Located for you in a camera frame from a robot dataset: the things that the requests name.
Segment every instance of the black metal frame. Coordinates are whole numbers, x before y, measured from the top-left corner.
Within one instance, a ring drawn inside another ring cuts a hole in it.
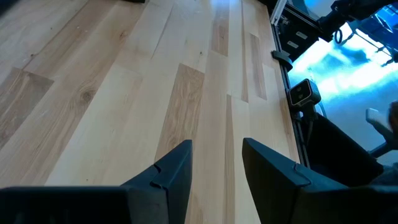
[[[274,25],[271,25],[271,28],[272,28],[272,34],[273,34],[274,40],[275,40],[276,50],[280,52],[280,51],[282,51],[282,47],[280,46],[280,40],[279,40],[279,36],[278,36],[277,27]],[[289,82],[289,78],[287,76],[287,72],[288,72],[287,68],[282,63],[280,63],[280,71],[282,74],[282,80],[283,80],[285,92],[287,95],[288,90],[290,89],[290,82]],[[310,163],[308,161],[308,156],[307,156],[307,148],[306,148],[305,141],[304,141],[304,135],[302,132],[301,124],[297,119],[297,118],[299,118],[299,114],[296,112],[292,112],[290,110],[290,108],[289,108],[289,111],[290,111],[290,117],[292,118],[293,131],[294,131],[294,136],[295,136],[295,140],[296,140],[296,144],[297,144],[297,150],[298,150],[298,156],[300,158],[300,163],[302,165],[304,165],[305,167],[310,168]]]

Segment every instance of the wooden floor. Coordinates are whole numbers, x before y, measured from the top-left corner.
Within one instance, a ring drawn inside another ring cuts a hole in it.
[[[187,223],[258,223],[252,137],[298,161],[256,0],[20,0],[0,17],[0,186],[119,185],[192,139]]]

